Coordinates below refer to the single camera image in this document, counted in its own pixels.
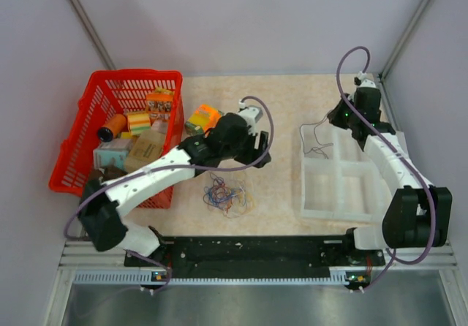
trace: white wall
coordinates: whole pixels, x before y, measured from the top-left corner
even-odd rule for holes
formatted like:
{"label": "white wall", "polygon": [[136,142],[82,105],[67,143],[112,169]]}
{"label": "white wall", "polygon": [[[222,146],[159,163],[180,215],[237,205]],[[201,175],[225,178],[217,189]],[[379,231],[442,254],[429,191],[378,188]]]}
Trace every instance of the white wall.
{"label": "white wall", "polygon": [[48,179],[102,65],[66,0],[0,0],[0,325],[41,325],[78,199]]}
{"label": "white wall", "polygon": [[209,75],[335,72],[356,45],[378,72],[420,0],[81,1],[117,67]]}
{"label": "white wall", "polygon": [[468,283],[468,0],[435,0],[388,80],[417,166],[452,191],[450,240]]}

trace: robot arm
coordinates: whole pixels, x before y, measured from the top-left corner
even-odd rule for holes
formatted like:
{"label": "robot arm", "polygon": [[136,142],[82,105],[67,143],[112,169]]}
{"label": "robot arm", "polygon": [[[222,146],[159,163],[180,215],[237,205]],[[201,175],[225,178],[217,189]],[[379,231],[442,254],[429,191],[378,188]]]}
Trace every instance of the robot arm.
{"label": "robot arm", "polygon": [[[398,151],[398,154],[395,154],[389,149],[343,100],[328,114],[328,120],[334,126],[351,129],[352,137],[376,164],[393,195],[381,225],[354,229],[355,247],[365,250],[424,247],[428,243],[431,224],[427,196],[414,174],[403,165],[400,158],[406,159],[413,167],[414,164],[404,152],[392,126],[380,121],[380,91],[374,82],[360,73],[355,78],[355,84],[355,93],[347,95],[347,98]],[[452,196],[447,188],[436,187],[427,178],[421,178],[429,187],[436,205],[436,235],[433,246],[443,246],[447,239]]]}
{"label": "robot arm", "polygon": [[[257,122],[263,116],[259,107],[240,103],[238,113],[221,117],[208,135],[200,134],[186,138],[162,158],[117,180],[100,183],[89,181],[83,191],[82,201],[102,187],[109,186],[78,214],[97,251],[114,247],[136,251],[147,257],[158,249],[161,242],[156,230],[141,227],[124,217],[144,200],[178,182],[203,173],[193,165],[218,167],[222,160],[234,159],[250,164],[265,151],[268,133],[260,133],[258,148],[255,148]],[[271,161],[269,154],[255,167],[263,167]],[[166,170],[154,172],[156,168]]]}

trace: orange cylinder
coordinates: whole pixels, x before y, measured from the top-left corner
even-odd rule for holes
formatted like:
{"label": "orange cylinder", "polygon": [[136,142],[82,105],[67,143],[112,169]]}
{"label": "orange cylinder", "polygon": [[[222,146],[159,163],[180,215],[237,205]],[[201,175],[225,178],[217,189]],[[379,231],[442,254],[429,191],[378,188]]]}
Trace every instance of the orange cylinder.
{"label": "orange cylinder", "polygon": [[97,130],[97,137],[103,142],[110,142],[117,137],[127,125],[127,118],[124,114],[115,114],[107,123]]}

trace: metal panel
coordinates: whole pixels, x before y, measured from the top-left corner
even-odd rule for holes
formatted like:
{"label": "metal panel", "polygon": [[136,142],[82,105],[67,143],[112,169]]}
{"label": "metal panel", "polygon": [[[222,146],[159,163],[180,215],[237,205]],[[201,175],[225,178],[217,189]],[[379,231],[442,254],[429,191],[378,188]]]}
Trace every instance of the metal panel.
{"label": "metal panel", "polygon": [[74,286],[63,325],[455,325],[438,272],[392,272],[369,293],[344,287],[191,286],[151,297],[122,286]]}
{"label": "metal panel", "polygon": [[468,325],[466,289],[459,271],[441,270],[440,278],[457,325]]}

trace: cable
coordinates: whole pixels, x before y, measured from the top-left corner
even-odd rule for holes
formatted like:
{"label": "cable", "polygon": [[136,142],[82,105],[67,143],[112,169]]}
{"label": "cable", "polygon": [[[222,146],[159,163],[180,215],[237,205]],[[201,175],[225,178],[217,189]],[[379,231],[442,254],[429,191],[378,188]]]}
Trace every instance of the cable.
{"label": "cable", "polygon": [[357,46],[347,51],[346,54],[344,54],[343,58],[341,58],[341,61],[338,64],[338,67],[336,68],[336,84],[338,86],[338,90],[341,95],[341,98],[343,99],[344,103],[346,103],[347,106],[351,109],[351,111],[353,111],[354,114],[356,114],[358,118],[364,123],[364,125],[366,125],[374,134],[376,134],[376,136],[378,136],[382,140],[382,142],[384,142],[384,144],[386,144],[386,146],[389,147],[389,149],[391,149],[392,152],[395,153],[395,155],[397,155],[401,163],[403,163],[404,166],[416,177],[416,179],[419,181],[419,183],[423,187],[424,193],[427,196],[427,200],[429,202],[429,213],[431,215],[431,229],[429,232],[429,239],[428,239],[425,249],[423,250],[423,253],[421,253],[421,255],[414,260],[406,261],[406,260],[402,260],[396,257],[396,249],[394,249],[393,252],[390,252],[390,249],[387,249],[387,252],[390,255],[391,259],[388,262],[387,266],[385,266],[382,272],[378,275],[378,277],[376,277],[375,280],[373,280],[373,282],[371,282],[370,285],[368,285],[365,288],[365,289],[368,289],[381,279],[382,275],[384,275],[387,272],[387,270],[390,268],[390,265],[393,264],[393,261],[397,261],[405,265],[415,265],[415,264],[418,264],[419,262],[422,262],[428,256],[429,251],[431,250],[431,247],[434,244],[434,237],[435,237],[435,232],[436,232],[436,211],[435,211],[434,199],[432,198],[431,192],[429,191],[429,188],[426,185],[426,182],[423,180],[423,177],[420,175],[420,173],[405,158],[401,157],[401,154],[391,144],[391,142],[388,141],[385,138],[385,136],[382,133],[380,133],[375,127],[373,127],[372,124],[369,123],[361,113],[359,113],[359,111],[354,107],[354,105],[352,105],[352,103],[348,100],[348,98],[344,94],[343,87],[341,86],[341,80],[340,80],[341,67],[343,66],[343,63],[346,60],[346,58],[351,53],[357,50],[363,50],[364,52],[366,52],[366,55],[367,55],[367,61],[363,69],[363,72],[366,72],[367,68],[369,67],[369,63],[371,61],[371,53],[367,47]]}
{"label": "cable", "polygon": [[196,170],[217,171],[217,172],[222,172],[222,173],[228,173],[228,172],[232,172],[232,171],[241,171],[241,170],[249,169],[250,167],[253,167],[256,164],[258,164],[259,162],[261,162],[262,159],[266,157],[266,155],[270,151],[271,145],[273,144],[273,138],[274,138],[273,118],[271,117],[270,110],[268,109],[266,104],[261,99],[259,99],[258,97],[255,97],[255,96],[245,96],[241,101],[244,102],[246,99],[253,99],[254,101],[258,102],[263,107],[263,109],[265,110],[265,113],[266,113],[266,115],[268,117],[268,121],[270,122],[270,141],[268,142],[268,144],[266,146],[266,149],[263,151],[262,155],[260,155],[256,160],[254,160],[250,164],[243,165],[241,167],[231,167],[231,168],[229,168],[229,167],[227,167],[227,168],[223,168],[223,167],[203,167],[201,165],[186,165],[186,164],[165,165],[164,167],[158,167],[158,168],[152,169],[152,170],[150,170],[149,172],[146,172],[146,173],[137,173],[137,174],[134,174],[134,175],[130,175],[127,178],[121,178],[120,180],[117,180],[116,182],[112,182],[110,185],[107,185],[107,186],[104,186],[104,187],[98,189],[91,196],[87,197],[84,201],[82,201],[82,203],[78,206],[78,209],[76,210],[76,212],[70,217],[68,222],[65,224],[65,228],[64,228],[65,238],[67,238],[69,240],[80,240],[81,239],[80,237],[71,236],[68,233],[68,230],[69,230],[73,220],[78,216],[78,214],[82,211],[82,209],[85,206],[87,206],[88,203],[90,203],[94,198],[96,198],[100,194],[106,192],[108,189],[112,189],[115,186],[121,185],[123,183],[134,180],[136,178],[140,178],[140,177],[145,176],[147,174],[152,174],[152,173],[156,173],[158,171],[163,171],[163,170],[196,169]]}
{"label": "cable", "polygon": [[[105,193],[108,189],[111,189],[115,186],[118,186],[118,185],[121,185],[123,183],[126,183],[128,181],[131,181],[131,180],[134,180],[136,178],[139,178],[139,177],[142,177],[142,176],[145,176],[147,174],[152,174],[152,173],[156,173],[158,171],[163,171],[163,170],[171,170],[171,169],[196,169],[196,170],[205,170],[205,171],[217,171],[217,172],[225,172],[225,173],[228,173],[228,172],[233,172],[233,171],[241,171],[241,170],[245,170],[245,169],[248,169],[250,167],[253,167],[255,166],[256,164],[258,164],[259,162],[262,161],[263,158],[266,157],[266,155],[268,154],[268,152],[270,151],[270,148],[271,148],[271,145],[273,144],[273,138],[274,138],[274,132],[275,132],[275,129],[274,129],[274,124],[273,124],[273,118],[271,116],[271,113],[270,113],[270,110],[268,109],[268,107],[266,106],[266,104],[258,97],[255,97],[255,96],[245,96],[241,102],[244,102],[245,100],[247,99],[253,99],[254,101],[256,101],[257,103],[259,103],[262,108],[264,109],[267,117],[268,117],[268,121],[270,123],[270,140],[266,146],[266,149],[263,151],[263,153],[257,158],[255,159],[252,163],[250,164],[247,164],[247,165],[243,165],[241,167],[232,167],[232,168],[223,168],[223,167],[203,167],[203,166],[200,166],[200,165],[186,165],[186,164],[174,164],[174,165],[166,165],[164,167],[158,167],[158,168],[155,168],[155,169],[152,169],[151,171],[147,172],[147,173],[137,173],[137,174],[134,174],[134,175],[131,175],[127,178],[122,178],[120,180],[117,180],[116,182],[113,182],[111,183],[110,185],[107,185],[107,186],[104,186],[100,189],[98,189],[97,191],[95,191],[93,194],[91,194],[89,197],[87,197],[86,199],[84,199],[84,201],[82,201],[82,203],[79,204],[78,206],[78,209],[76,210],[76,212],[69,218],[69,220],[67,221],[67,223],[65,224],[65,228],[64,228],[64,236],[65,238],[69,239],[69,240],[81,240],[80,237],[75,237],[75,236],[71,236],[68,231],[69,231],[69,228],[73,222],[73,220],[75,220],[75,218],[78,216],[78,214],[85,208],[86,205],[88,205],[88,203],[90,203],[94,198],[98,197],[99,195],[101,195],[102,193]],[[137,257],[139,259],[142,259],[146,262],[149,262],[151,264],[154,264],[156,266],[159,266],[161,268],[164,268],[166,270],[166,274],[167,274],[167,278],[166,278],[166,283],[159,289],[157,289],[155,292],[159,293],[161,292],[164,288],[167,288],[167,285],[169,284],[171,278],[172,278],[172,273],[171,273],[171,269],[164,266],[163,264],[161,264],[160,262],[157,262],[155,260],[152,260],[148,257],[144,257],[140,254],[138,254],[137,252],[135,251],[127,251],[127,253],[133,255],[134,257]],[[100,305],[102,305],[103,303],[106,303],[107,301],[109,301],[112,297],[114,297],[115,295],[117,295],[118,293],[121,293],[125,290],[128,290],[130,289],[129,287],[126,287],[124,289],[121,289],[119,291],[117,291],[116,293],[113,293],[112,295],[110,295],[109,297],[105,298],[104,300],[102,300],[101,302],[98,303],[97,307],[99,307]],[[86,317],[88,316],[89,314],[91,314],[94,310],[96,310],[96,308],[92,308],[90,311],[88,311],[87,313],[84,314],[83,317]]]}
{"label": "cable", "polygon": [[[314,152],[316,154],[320,154],[322,155],[325,159],[329,159],[328,158],[328,155],[327,153],[325,153],[323,151],[324,148],[326,147],[331,147],[333,145],[333,143],[325,143],[325,144],[322,144],[320,143],[318,137],[317,137],[317,127],[319,127],[320,125],[322,125],[323,123],[326,122],[327,120],[327,116],[328,114],[331,112],[331,110],[329,110],[325,116],[323,117],[323,119],[321,121],[318,121],[317,123],[312,123],[312,124],[302,124],[299,126],[299,135],[301,136],[301,141],[302,141],[302,146],[303,146],[303,153],[304,153],[304,156],[306,156],[307,154],[309,154],[310,152]],[[306,142],[304,141],[304,137],[302,135],[302,126],[314,126],[314,137],[315,137],[315,140],[317,141],[317,144],[320,145],[321,147],[312,147],[310,148],[307,152],[306,152]]]}
{"label": "cable", "polygon": [[[131,254],[133,257],[136,257],[138,259],[141,259],[141,260],[144,260],[146,262],[149,262],[150,264],[154,264],[156,266],[159,266],[160,268],[164,268],[167,272],[167,275],[166,275],[166,282],[158,289],[155,289],[154,291],[156,292],[161,292],[163,289],[166,289],[167,288],[167,285],[169,284],[171,278],[172,278],[172,270],[169,269],[168,267],[166,267],[165,265],[161,264],[160,262],[157,262],[156,260],[153,260],[153,259],[150,259],[148,257],[144,257],[143,255],[140,255],[138,254],[136,251],[130,251],[128,250],[127,251],[128,254]],[[91,315],[92,313],[94,313],[98,308],[100,308],[103,304],[106,304],[109,300],[111,300],[112,298],[114,298],[116,295],[120,295],[122,292],[126,292],[126,291],[129,291],[129,290],[135,290],[135,289],[141,289],[141,287],[137,287],[137,286],[130,286],[130,287],[124,287],[124,288],[121,288],[119,289],[118,291],[115,291],[114,293],[111,293],[110,295],[108,295],[107,297],[105,297],[104,299],[100,300],[99,302],[97,302],[96,304],[94,304],[94,306],[88,310],[86,313],[83,313],[81,314],[80,312],[78,312],[77,310],[77,306],[76,306],[76,300],[77,298],[75,298],[73,300],[73,311],[75,312],[75,314],[77,315],[78,319],[84,319],[85,317],[88,317],[89,315]]]}
{"label": "cable", "polygon": [[230,179],[229,185],[224,178],[210,172],[212,186],[204,188],[203,202],[208,207],[220,209],[229,219],[248,214],[253,209],[252,198],[247,191],[245,181]]}

